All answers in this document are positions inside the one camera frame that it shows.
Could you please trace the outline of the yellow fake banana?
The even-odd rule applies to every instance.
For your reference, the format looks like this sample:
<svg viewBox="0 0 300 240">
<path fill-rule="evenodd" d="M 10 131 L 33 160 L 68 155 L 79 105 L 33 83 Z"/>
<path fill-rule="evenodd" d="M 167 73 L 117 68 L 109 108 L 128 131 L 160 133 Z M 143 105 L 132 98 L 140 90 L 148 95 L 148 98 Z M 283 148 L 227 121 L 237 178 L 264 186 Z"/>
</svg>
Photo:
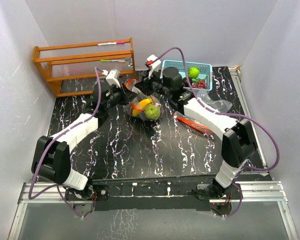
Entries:
<svg viewBox="0 0 300 240">
<path fill-rule="evenodd" d="M 137 104 L 131 103 L 130 106 L 132 107 L 132 116 L 137 117 L 140 113 L 146 110 L 148 105 L 152 103 L 152 100 L 150 100 L 149 98 L 143 99 Z"/>
</svg>

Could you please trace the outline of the zip bag with grapes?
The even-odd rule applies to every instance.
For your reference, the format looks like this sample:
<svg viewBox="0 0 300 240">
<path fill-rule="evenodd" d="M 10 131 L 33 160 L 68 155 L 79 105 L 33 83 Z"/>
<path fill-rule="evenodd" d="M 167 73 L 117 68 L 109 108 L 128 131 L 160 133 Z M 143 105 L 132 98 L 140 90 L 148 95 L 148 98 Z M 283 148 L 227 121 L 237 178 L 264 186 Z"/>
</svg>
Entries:
<svg viewBox="0 0 300 240">
<path fill-rule="evenodd" d="M 136 83 L 137 80 L 132 78 L 125 84 L 126 88 L 137 93 L 137 96 L 123 107 L 124 113 L 142 121 L 158 121 L 164 114 L 162 104 L 153 95 L 142 93 L 135 87 Z"/>
</svg>

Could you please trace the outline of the green bumpy fruit bag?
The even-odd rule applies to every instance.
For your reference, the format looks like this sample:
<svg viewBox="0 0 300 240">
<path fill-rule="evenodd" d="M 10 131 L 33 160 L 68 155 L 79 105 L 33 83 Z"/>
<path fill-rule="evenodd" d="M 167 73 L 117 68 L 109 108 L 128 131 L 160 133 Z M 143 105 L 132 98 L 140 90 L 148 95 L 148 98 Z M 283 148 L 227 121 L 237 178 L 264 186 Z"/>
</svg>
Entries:
<svg viewBox="0 0 300 240">
<path fill-rule="evenodd" d="M 145 109 L 144 114 L 148 119 L 156 121 L 161 116 L 161 107 L 155 104 L 149 105 Z"/>
</svg>

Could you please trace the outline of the green fake chili pepper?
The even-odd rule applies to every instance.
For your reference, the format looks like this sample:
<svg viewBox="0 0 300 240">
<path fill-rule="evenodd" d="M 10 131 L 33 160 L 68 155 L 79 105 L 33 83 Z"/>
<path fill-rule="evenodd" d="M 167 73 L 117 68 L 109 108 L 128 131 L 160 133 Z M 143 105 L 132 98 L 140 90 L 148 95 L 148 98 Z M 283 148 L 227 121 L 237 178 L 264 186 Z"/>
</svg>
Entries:
<svg viewBox="0 0 300 240">
<path fill-rule="evenodd" d="M 197 82 L 201 81 L 200 78 L 192 78 L 191 80 L 192 80 L 193 83 L 197 83 Z"/>
</svg>

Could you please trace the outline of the green bumpy fake fruit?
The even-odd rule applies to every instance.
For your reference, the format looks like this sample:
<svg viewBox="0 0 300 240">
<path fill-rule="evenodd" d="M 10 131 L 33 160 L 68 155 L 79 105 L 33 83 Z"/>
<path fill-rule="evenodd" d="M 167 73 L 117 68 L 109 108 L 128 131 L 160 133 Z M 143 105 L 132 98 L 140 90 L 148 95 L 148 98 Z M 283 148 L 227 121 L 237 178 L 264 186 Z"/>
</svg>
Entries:
<svg viewBox="0 0 300 240">
<path fill-rule="evenodd" d="M 191 79 L 197 79 L 200 75 L 200 70 L 196 67 L 190 67 L 188 70 L 188 77 Z"/>
</svg>

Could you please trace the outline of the red fake grape bunch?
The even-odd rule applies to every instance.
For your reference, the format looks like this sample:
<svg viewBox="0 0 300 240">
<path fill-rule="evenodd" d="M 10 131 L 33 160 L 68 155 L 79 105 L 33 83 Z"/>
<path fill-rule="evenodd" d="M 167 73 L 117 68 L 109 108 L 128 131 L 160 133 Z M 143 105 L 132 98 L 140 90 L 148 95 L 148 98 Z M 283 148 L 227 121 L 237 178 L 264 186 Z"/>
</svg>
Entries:
<svg viewBox="0 0 300 240">
<path fill-rule="evenodd" d="M 206 81 L 201 79 L 199 82 L 192 82 L 192 87 L 195 89 L 207 89 Z"/>
</svg>

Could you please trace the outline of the light blue plastic basket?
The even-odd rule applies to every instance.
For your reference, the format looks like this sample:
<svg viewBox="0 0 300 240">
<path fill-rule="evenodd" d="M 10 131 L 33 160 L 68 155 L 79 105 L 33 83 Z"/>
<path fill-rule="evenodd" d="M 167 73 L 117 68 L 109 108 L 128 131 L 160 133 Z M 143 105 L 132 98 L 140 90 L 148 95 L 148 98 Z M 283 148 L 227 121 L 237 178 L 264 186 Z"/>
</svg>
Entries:
<svg viewBox="0 0 300 240">
<path fill-rule="evenodd" d="M 198 69 L 199 75 L 197 78 L 205 81 L 204 90 L 211 91 L 213 89 L 213 68 L 210 64 L 186 61 L 185 66 L 186 68 L 184 68 L 183 62 L 178 60 L 164 60 L 162 62 L 162 70 L 165 68 L 174 67 L 178 69 L 178 72 L 182 78 L 186 77 L 186 72 L 188 72 L 190 68 Z"/>
</svg>

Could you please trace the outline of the zip bag red seal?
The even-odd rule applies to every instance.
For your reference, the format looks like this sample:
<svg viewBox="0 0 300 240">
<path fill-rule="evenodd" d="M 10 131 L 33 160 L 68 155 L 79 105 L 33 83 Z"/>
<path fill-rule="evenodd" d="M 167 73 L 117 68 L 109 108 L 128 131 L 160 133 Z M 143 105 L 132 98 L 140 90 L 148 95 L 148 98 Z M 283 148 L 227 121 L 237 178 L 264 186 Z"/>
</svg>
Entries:
<svg viewBox="0 0 300 240">
<path fill-rule="evenodd" d="M 175 94 L 168 102 L 175 111 L 208 127 L 220 139 L 227 129 L 231 129 L 237 124 L 235 118 L 222 115 L 218 110 L 196 98 L 189 90 Z"/>
</svg>

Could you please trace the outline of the dark red fake fruit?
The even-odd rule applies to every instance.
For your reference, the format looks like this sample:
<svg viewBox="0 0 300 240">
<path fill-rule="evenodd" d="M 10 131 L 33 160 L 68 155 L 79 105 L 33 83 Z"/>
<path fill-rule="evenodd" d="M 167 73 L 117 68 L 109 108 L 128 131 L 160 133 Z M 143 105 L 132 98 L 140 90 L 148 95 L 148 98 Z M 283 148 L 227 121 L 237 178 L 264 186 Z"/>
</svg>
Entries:
<svg viewBox="0 0 300 240">
<path fill-rule="evenodd" d="M 184 85 L 184 87 L 189 88 L 189 86 L 191 86 L 192 84 L 193 84 L 193 81 L 192 81 L 191 78 L 189 80 L 187 80 L 186 77 L 183 78 L 183 85 Z"/>
</svg>

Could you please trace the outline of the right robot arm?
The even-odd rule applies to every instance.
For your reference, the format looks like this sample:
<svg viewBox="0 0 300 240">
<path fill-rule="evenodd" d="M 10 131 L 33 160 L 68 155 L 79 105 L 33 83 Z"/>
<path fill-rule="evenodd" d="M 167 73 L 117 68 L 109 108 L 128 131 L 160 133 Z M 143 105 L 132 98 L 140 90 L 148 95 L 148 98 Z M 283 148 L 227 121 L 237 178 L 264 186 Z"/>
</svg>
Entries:
<svg viewBox="0 0 300 240">
<path fill-rule="evenodd" d="M 258 148 L 252 124 L 247 119 L 229 117 L 196 98 L 184 88 L 184 79 L 175 67 L 165 68 L 162 74 L 148 70 L 135 87 L 147 96 L 165 96 L 174 110 L 208 127 L 221 140 L 223 162 L 212 190 L 220 199 L 229 195 L 230 185 Z"/>
</svg>

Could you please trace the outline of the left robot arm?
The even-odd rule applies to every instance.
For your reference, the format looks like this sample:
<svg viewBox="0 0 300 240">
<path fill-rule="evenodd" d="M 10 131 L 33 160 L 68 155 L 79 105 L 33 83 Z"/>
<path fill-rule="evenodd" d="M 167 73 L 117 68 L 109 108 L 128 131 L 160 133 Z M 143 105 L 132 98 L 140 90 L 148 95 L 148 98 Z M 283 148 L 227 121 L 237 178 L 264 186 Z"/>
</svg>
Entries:
<svg viewBox="0 0 300 240">
<path fill-rule="evenodd" d="M 81 199 L 89 199 L 94 188 L 88 184 L 88 177 L 72 169 L 71 152 L 106 122 L 111 108 L 128 105 L 137 95 L 122 83 L 103 92 L 96 88 L 90 103 L 73 123 L 53 136 L 38 139 L 31 166 L 33 179 L 41 177 L 70 187 Z"/>
</svg>

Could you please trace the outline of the green white marker pen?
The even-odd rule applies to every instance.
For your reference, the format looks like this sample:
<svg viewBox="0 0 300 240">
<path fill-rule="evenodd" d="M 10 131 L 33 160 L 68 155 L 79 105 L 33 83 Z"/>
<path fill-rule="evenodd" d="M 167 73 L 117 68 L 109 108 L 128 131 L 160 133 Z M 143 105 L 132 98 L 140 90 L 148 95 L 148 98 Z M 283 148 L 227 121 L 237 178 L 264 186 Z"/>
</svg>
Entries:
<svg viewBox="0 0 300 240">
<path fill-rule="evenodd" d="M 100 62 L 103 63 L 125 63 L 125 60 L 120 60 L 120 59 L 101 59 Z"/>
</svg>

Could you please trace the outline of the pink white marker pen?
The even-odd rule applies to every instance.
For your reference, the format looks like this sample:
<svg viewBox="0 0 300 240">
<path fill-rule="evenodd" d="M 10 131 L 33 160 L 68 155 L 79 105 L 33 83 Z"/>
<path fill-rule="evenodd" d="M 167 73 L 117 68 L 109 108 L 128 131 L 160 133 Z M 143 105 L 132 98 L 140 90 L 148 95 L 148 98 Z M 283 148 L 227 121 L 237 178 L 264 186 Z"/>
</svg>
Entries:
<svg viewBox="0 0 300 240">
<path fill-rule="evenodd" d="M 97 46 L 110 46 L 110 45 L 124 45 L 125 41 L 112 41 L 112 42 L 103 42 L 98 43 Z"/>
</svg>

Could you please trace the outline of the black base crossbar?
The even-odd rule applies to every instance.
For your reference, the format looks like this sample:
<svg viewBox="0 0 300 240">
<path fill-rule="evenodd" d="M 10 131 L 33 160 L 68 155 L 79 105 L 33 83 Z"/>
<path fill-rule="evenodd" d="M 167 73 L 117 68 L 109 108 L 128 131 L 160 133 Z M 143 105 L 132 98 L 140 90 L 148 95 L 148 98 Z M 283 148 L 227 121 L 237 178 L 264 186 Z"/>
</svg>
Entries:
<svg viewBox="0 0 300 240">
<path fill-rule="evenodd" d="M 67 189 L 65 198 L 71 202 L 88 202 L 94 211 L 209 211 L 212 201 L 229 204 L 243 197 L 239 185 L 223 189 L 213 181 L 213 175 L 90 180 L 83 191 Z"/>
</svg>

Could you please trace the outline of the aluminium frame rail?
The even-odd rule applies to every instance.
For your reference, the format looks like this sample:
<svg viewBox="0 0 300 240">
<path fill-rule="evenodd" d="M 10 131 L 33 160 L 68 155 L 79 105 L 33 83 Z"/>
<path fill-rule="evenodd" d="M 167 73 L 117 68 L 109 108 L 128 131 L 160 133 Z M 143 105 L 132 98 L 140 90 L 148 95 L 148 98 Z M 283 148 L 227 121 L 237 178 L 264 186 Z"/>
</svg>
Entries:
<svg viewBox="0 0 300 240">
<path fill-rule="evenodd" d="M 240 180 L 221 198 L 211 177 L 96 180 L 76 198 L 48 182 L 24 184 L 10 240 L 296 240 L 280 181 Z"/>
</svg>

